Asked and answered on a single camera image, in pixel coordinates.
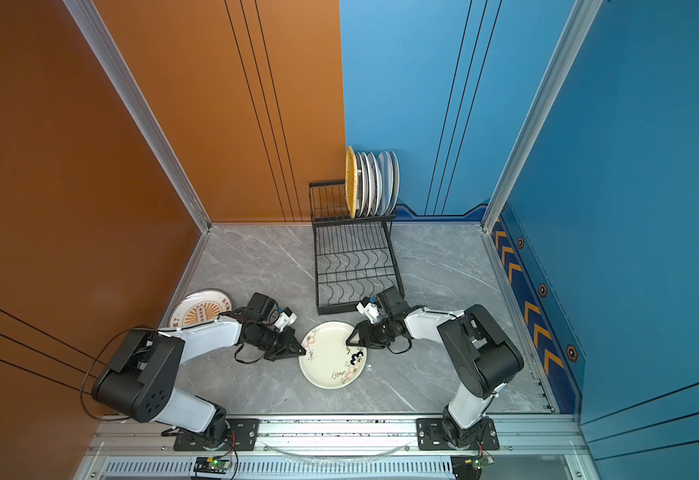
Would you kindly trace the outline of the cream floral plate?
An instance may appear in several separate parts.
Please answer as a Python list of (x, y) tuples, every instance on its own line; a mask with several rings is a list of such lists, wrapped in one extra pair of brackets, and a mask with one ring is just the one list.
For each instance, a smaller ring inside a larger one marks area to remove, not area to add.
[(299, 358), (307, 380), (322, 389), (344, 388), (354, 382), (367, 365), (367, 349), (347, 346), (355, 327), (326, 322), (307, 333), (302, 341), (306, 354)]

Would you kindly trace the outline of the orange sunburst plate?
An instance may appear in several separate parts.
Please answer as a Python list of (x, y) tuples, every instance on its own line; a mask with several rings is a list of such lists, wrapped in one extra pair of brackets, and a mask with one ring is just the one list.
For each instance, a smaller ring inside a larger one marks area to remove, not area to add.
[(205, 323), (232, 309), (231, 298), (222, 290), (199, 290), (179, 302), (170, 315), (168, 328), (188, 328)]

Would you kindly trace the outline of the red green rimmed plate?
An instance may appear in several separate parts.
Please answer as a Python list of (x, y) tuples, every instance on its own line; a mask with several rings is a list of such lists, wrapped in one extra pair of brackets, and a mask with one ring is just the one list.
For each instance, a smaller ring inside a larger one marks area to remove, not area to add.
[(371, 217), (375, 214), (375, 200), (377, 200), (375, 161), (369, 153), (364, 153), (363, 158), (365, 158), (365, 172), (367, 172), (367, 216)]

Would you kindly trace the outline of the yellow woven square plate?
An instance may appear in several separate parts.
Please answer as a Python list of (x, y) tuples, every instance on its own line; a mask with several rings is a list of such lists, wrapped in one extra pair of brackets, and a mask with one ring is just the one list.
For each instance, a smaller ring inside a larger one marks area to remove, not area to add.
[(347, 208), (349, 217), (355, 218), (355, 214), (357, 213), (357, 159), (355, 159), (355, 151), (353, 151), (351, 146), (347, 147), (345, 162)]

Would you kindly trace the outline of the green cloud pattern plate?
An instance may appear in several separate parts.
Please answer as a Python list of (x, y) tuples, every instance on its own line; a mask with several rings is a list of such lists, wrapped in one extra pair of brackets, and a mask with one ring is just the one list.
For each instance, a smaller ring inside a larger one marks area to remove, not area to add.
[(383, 184), (381, 184), (381, 170), (379, 170), (379, 160), (375, 157), (375, 154), (371, 152), (369, 154), (369, 161), (373, 165), (373, 181), (375, 181), (375, 209), (373, 210), (373, 216), (378, 216), (381, 214), (381, 198), (383, 198)]

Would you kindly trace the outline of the blue striped plate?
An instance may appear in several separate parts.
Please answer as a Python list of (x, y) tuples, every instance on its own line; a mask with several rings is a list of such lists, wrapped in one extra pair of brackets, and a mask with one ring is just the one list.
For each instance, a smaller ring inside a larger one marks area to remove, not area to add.
[(393, 164), (391, 164), (391, 156), (389, 152), (383, 151), (379, 154), (379, 162), (381, 162), (381, 193), (383, 197), (381, 198), (381, 215), (387, 215), (389, 211), (389, 204), (391, 203), (391, 194), (393, 193)]
[(395, 152), (389, 150), (387, 153), (389, 153), (389, 157), (391, 157), (391, 165), (393, 165), (393, 189), (391, 190), (389, 214), (394, 214), (395, 208), (397, 207), (397, 200), (399, 199), (399, 160), (397, 160), (397, 155), (395, 155)]

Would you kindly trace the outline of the white plate red characters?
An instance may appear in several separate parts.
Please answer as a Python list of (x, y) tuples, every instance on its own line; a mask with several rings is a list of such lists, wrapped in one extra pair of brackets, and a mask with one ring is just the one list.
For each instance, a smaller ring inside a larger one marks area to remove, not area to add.
[(365, 157), (363, 153), (355, 152), (357, 160), (357, 217), (365, 217), (367, 208), (367, 169), (365, 169)]

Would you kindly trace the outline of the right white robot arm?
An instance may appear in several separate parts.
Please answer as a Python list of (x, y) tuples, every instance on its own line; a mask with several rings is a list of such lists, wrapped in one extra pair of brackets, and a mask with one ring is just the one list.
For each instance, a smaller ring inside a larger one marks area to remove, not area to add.
[(347, 346), (390, 350), (401, 337), (409, 347), (415, 340), (445, 347), (461, 382), (443, 416), (443, 429), (455, 435), (475, 430), (497, 394), (525, 368), (519, 348), (483, 305), (457, 311), (411, 306), (390, 287), (355, 308), (365, 319), (353, 328)]

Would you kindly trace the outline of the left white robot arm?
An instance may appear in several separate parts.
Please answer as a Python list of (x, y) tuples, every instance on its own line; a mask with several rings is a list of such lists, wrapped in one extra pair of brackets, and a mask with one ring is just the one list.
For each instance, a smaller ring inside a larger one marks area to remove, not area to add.
[(189, 327), (130, 330), (91, 391), (93, 400), (141, 423), (156, 422), (218, 444), (227, 412), (176, 386), (180, 366), (212, 351), (249, 345), (268, 361), (306, 354), (296, 339), (297, 315), (259, 292), (238, 309)]

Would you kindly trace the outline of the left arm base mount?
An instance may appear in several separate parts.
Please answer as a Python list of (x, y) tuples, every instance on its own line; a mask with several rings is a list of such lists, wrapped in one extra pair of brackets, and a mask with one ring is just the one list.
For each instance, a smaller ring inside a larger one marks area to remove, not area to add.
[(257, 418), (227, 419), (220, 439), (207, 440), (200, 434), (180, 429), (173, 446), (179, 452), (252, 452), (255, 450), (261, 421)]

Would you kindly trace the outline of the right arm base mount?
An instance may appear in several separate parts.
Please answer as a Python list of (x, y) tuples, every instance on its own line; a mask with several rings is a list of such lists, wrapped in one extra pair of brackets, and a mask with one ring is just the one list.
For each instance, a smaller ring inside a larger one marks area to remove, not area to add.
[(475, 425), (463, 429), (447, 418), (419, 418), (417, 442), (423, 451), (435, 450), (487, 450), (497, 451), (499, 434), (489, 417), (481, 418)]

